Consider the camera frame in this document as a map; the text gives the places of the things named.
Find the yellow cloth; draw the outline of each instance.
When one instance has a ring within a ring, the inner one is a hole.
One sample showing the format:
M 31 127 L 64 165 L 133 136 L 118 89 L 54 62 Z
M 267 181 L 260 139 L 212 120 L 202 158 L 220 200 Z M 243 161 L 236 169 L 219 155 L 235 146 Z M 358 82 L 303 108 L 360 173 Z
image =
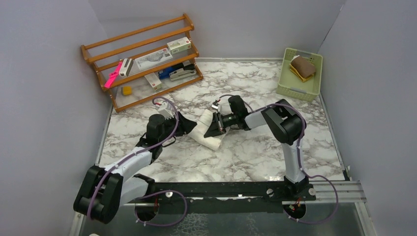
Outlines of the yellow cloth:
M 311 79 L 311 78 L 313 78 L 314 77 L 314 74 L 312 74 L 312 75 L 310 75 L 309 77 L 307 77 L 307 78 L 303 78 L 299 73 L 298 73 L 298 71 L 293 67 L 293 65 L 291 65 L 290 64 L 290 70 L 291 70 L 291 72 L 293 72 L 295 75 L 297 75 L 300 79 L 301 79 L 301 81 L 303 81 L 303 82 L 306 82 L 306 81 L 308 81 L 309 79 Z
M 123 86 L 121 87 L 121 93 L 124 96 L 128 96 L 132 94 L 132 87 L 131 86 Z

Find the green basket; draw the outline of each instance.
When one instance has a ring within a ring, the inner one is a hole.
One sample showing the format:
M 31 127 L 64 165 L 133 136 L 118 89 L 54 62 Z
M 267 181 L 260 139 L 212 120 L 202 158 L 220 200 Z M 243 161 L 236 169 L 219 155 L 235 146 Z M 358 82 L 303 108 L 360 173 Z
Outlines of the green basket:
M 313 78 L 303 83 L 297 75 L 290 71 L 290 63 L 294 56 L 300 55 L 316 67 Z M 322 80 L 323 57 L 319 54 L 286 48 L 282 61 L 281 75 L 278 80 L 276 93 L 311 102 L 320 94 Z

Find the brown cloth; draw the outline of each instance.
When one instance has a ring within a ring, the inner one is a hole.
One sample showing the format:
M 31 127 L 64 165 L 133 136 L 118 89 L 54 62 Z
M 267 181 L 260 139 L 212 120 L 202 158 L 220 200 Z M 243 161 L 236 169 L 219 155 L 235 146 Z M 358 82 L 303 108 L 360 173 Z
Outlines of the brown cloth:
M 314 73 L 316 73 L 316 67 L 301 56 L 296 57 L 291 62 L 291 65 L 305 79 L 308 78 L 309 76 L 312 76 Z

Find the wall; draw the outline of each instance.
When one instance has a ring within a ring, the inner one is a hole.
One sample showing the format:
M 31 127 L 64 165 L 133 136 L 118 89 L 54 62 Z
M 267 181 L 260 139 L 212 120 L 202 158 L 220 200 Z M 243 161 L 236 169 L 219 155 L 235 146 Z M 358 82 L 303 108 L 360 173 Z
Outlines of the wall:
M 0 235 L 66 235 L 110 105 L 80 45 L 107 36 L 86 0 L 2 0 L 0 31 Z
M 201 57 L 281 58 L 286 47 L 317 52 L 345 0 L 89 2 L 109 37 L 185 12 L 194 22 L 195 30 L 191 36 Z M 127 42 L 138 42 L 149 35 L 145 33 L 144 37 Z
M 347 0 L 319 53 L 345 165 L 380 236 L 415 235 L 417 1 Z

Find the marble surface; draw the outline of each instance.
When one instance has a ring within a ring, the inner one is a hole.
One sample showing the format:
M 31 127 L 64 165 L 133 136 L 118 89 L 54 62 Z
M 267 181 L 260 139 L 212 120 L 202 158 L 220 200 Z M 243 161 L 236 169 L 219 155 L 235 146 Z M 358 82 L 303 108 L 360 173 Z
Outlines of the marble surface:
M 302 147 L 307 172 L 344 179 L 319 97 L 308 103 L 275 92 L 281 62 L 200 62 L 198 66 L 204 75 L 202 81 L 165 95 L 185 117 L 198 120 L 211 102 L 227 93 L 240 95 L 253 109 L 285 98 L 307 122 Z M 221 102 L 228 109 L 227 101 Z M 113 111 L 99 165 L 115 162 L 131 151 L 146 131 L 149 116 L 155 113 L 151 102 L 120 113 Z M 231 130 L 218 151 L 189 137 L 178 137 L 139 173 L 169 182 L 283 180 L 285 163 L 281 144 L 267 126 L 261 126 L 250 131 Z

